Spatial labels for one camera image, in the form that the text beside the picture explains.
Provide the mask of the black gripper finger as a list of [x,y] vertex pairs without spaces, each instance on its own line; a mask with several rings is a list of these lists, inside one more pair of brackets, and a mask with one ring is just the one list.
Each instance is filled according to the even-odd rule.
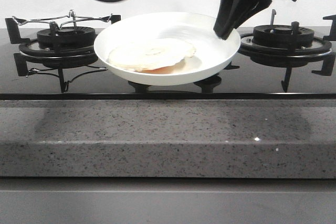
[[270,6],[272,0],[228,0],[228,17],[226,18],[227,38],[233,29],[238,28],[255,14]]
[[214,32],[219,38],[228,38],[233,29],[236,29],[239,14],[240,0],[220,0]]

